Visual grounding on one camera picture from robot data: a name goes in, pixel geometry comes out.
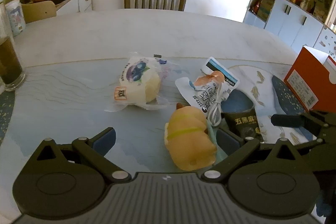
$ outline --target tea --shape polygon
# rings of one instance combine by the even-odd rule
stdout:
[[[8,85],[13,84],[13,82],[18,80],[18,83],[15,83],[16,88],[21,84],[25,77],[9,37],[0,38],[0,77],[5,83],[6,90],[8,91]]]

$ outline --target glass tabletop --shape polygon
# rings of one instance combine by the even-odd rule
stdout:
[[[7,214],[8,219],[16,217],[17,208],[11,194],[13,182],[46,137],[53,138],[58,144],[71,143],[78,137],[91,138],[105,128],[113,127],[116,143],[105,157],[132,176],[136,172],[181,172],[164,145],[164,126],[176,109],[176,103],[186,104],[175,80],[189,77],[195,81],[201,75],[200,68],[206,59],[171,60],[179,64],[180,69],[164,79],[161,85],[161,95],[170,105],[152,111],[114,104],[114,87],[119,83],[127,59],[27,68],[27,79],[15,93],[13,112],[10,122],[6,121],[9,126],[0,146],[0,196],[3,197],[0,213]],[[279,137],[286,137],[293,144],[307,141],[292,128],[278,128],[270,123],[272,114],[281,113],[274,101],[272,76],[283,79],[290,65],[219,61],[240,79],[238,89],[253,101],[265,142],[275,143]]]

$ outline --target barcode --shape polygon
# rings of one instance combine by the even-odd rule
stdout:
[[[313,103],[315,103],[316,99],[314,96],[310,97],[307,101],[307,106],[310,107]]]

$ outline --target yellow rubber band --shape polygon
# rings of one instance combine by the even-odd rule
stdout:
[[[173,134],[169,134],[167,136],[167,140],[170,140],[172,138],[175,138],[177,136],[186,134],[186,133],[191,133],[191,132],[195,132],[195,131],[200,131],[201,129],[199,127],[193,127],[193,128],[189,128],[189,129],[184,129],[184,130],[178,130],[175,131]]]

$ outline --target glass cup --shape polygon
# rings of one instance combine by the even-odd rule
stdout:
[[[26,78],[10,37],[0,38],[0,77],[6,91],[16,90]]]

